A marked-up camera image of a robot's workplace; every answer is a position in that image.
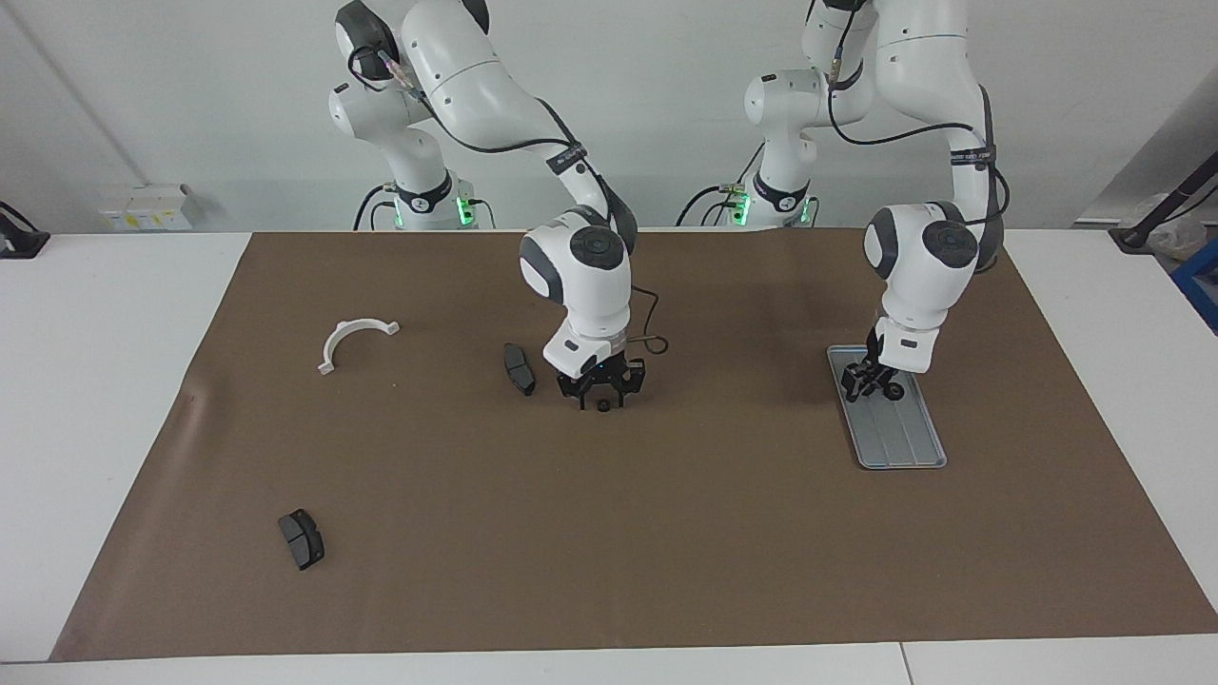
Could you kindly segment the white curved plastic bracket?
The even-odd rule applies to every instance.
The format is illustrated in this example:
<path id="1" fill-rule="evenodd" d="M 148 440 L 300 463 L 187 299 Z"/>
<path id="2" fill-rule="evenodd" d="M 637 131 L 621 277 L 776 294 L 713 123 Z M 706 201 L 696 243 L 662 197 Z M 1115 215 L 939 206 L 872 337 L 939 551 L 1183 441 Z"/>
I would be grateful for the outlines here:
<path id="1" fill-rule="evenodd" d="M 392 336 L 400 333 L 400 322 L 385 322 L 378 321 L 378 318 L 357 318 L 357 321 L 340 321 L 335 325 L 334 330 L 326 336 L 323 345 L 323 360 L 322 364 L 318 364 L 317 371 L 322 375 L 330 374 L 336 368 L 336 351 L 339 351 L 340 342 L 343 339 L 357 333 L 365 330 L 378 330 L 384 333 L 384 335 Z"/>

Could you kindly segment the black stand pole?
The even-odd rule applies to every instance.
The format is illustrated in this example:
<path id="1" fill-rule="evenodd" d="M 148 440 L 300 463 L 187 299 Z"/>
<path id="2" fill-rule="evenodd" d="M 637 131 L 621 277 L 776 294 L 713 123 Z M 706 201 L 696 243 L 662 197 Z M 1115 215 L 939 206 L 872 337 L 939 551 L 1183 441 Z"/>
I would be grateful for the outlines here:
<path id="1" fill-rule="evenodd" d="M 1170 217 L 1183 212 L 1181 207 L 1184 204 L 1188 204 L 1188 200 L 1216 176 L 1218 176 L 1218 150 L 1209 154 L 1202 165 L 1192 169 L 1188 178 L 1170 191 L 1166 199 L 1153 205 L 1153 208 L 1150 208 L 1149 213 L 1141 217 L 1135 225 L 1130 228 L 1121 228 L 1118 225 L 1114 229 L 1110 229 L 1110 236 L 1113 239 L 1114 245 L 1124 254 L 1149 254 L 1146 243 L 1153 229 L 1168 222 Z"/>

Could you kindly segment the dark grey brake pad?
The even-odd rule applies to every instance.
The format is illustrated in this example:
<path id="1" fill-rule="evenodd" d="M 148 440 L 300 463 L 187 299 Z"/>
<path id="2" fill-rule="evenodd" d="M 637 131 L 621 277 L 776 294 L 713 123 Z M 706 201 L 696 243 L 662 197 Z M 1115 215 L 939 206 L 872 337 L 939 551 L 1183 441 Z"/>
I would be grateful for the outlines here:
<path id="1" fill-rule="evenodd" d="M 536 391 L 537 379 L 523 347 L 516 342 L 505 342 L 503 347 L 505 378 L 525 396 Z"/>
<path id="2" fill-rule="evenodd" d="M 278 517 L 276 523 L 285 538 L 287 551 L 300 570 L 322 562 L 325 555 L 322 530 L 307 511 L 295 509 L 287 516 Z"/>

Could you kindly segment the black table clamp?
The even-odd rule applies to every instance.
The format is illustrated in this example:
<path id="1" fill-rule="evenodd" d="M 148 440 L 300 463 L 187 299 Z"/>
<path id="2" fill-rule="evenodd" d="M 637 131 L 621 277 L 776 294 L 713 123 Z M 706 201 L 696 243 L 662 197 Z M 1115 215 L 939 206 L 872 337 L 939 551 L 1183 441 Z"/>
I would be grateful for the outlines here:
<path id="1" fill-rule="evenodd" d="M 18 208 L 0 201 L 0 260 L 29 260 L 48 245 L 51 234 L 33 224 Z"/>

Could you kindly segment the blue crate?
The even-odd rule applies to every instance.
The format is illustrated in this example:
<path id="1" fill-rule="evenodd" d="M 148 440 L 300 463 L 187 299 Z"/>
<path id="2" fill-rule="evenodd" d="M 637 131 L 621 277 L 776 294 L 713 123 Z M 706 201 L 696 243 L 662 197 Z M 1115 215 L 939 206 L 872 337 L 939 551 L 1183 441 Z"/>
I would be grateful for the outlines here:
<path id="1" fill-rule="evenodd" d="M 1218 236 L 1170 272 L 1170 282 L 1218 336 Z"/>

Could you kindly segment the white wall socket box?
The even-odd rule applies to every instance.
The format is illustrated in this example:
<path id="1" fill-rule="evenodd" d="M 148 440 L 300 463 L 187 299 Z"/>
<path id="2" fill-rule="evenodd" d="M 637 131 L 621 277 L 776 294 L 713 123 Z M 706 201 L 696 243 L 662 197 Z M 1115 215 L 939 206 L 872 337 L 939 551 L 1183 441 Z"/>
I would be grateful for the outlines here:
<path id="1" fill-rule="evenodd" d="M 100 186 L 97 213 L 117 232 L 189 232 L 202 213 L 186 184 Z"/>

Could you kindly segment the clear plastic bag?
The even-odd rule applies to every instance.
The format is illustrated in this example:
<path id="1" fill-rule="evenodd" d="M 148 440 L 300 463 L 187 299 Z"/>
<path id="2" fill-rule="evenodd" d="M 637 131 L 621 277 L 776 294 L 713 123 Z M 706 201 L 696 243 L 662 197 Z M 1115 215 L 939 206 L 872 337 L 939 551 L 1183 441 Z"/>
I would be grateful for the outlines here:
<path id="1" fill-rule="evenodd" d="M 1170 212 L 1149 234 L 1145 247 L 1149 247 L 1153 256 L 1174 262 L 1184 262 L 1195 256 L 1209 243 L 1205 222 L 1197 216 L 1199 208 L 1205 204 L 1208 204 L 1207 197 Z"/>

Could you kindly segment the silver metal tray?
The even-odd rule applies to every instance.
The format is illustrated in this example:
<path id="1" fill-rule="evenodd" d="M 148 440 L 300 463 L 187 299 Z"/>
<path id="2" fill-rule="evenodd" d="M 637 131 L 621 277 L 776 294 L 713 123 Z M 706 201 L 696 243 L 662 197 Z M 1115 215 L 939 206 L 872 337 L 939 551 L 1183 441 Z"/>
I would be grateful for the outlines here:
<path id="1" fill-rule="evenodd" d="M 948 466 L 948 453 L 933 425 L 917 375 L 899 371 L 894 382 L 904 390 L 903 399 L 896 401 L 885 399 L 879 391 L 848 401 L 845 389 L 836 389 L 857 464 L 868 470 Z"/>

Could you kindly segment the brown table mat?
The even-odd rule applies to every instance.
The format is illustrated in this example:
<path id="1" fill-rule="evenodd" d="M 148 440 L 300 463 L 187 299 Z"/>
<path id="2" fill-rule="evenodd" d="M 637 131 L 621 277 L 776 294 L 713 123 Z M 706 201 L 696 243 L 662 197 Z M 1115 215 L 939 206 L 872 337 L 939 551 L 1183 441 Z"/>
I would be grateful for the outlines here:
<path id="1" fill-rule="evenodd" d="M 1218 633 L 1009 257 L 920 378 L 948 466 L 879 472 L 826 355 L 882 289 L 860 232 L 643 235 L 674 346 L 607 413 L 555 388 L 519 243 L 248 239 L 52 658 Z M 401 329 L 322 375 L 357 318 Z"/>

